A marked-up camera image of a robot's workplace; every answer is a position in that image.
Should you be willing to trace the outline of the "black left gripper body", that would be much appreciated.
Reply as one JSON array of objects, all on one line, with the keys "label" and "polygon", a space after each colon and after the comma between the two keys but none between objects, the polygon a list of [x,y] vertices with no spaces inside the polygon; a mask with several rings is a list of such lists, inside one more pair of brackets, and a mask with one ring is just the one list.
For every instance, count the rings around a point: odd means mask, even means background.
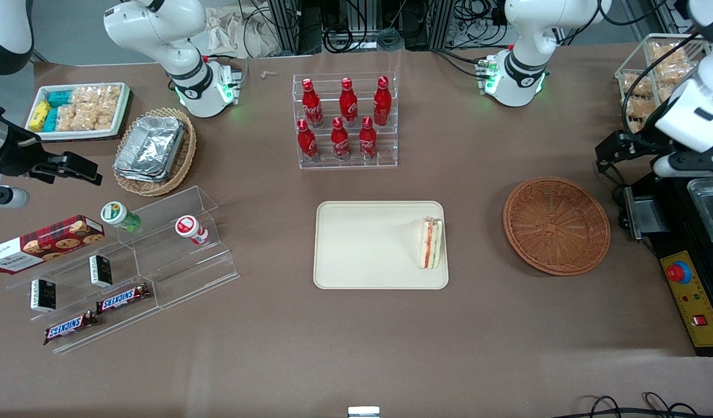
[{"label": "black left gripper body", "polygon": [[653,169],[683,169],[685,156],[683,146],[669,136],[636,136],[635,142],[646,154],[654,154],[657,158],[652,163]]}]

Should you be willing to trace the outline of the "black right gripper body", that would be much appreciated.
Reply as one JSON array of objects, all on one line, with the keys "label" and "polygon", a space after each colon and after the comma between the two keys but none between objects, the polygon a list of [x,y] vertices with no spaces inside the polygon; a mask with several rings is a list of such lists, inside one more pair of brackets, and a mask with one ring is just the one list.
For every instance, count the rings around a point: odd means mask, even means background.
[{"label": "black right gripper body", "polygon": [[57,165],[60,162],[61,154],[48,153],[35,138],[7,142],[0,150],[2,175],[29,175],[35,165]]}]

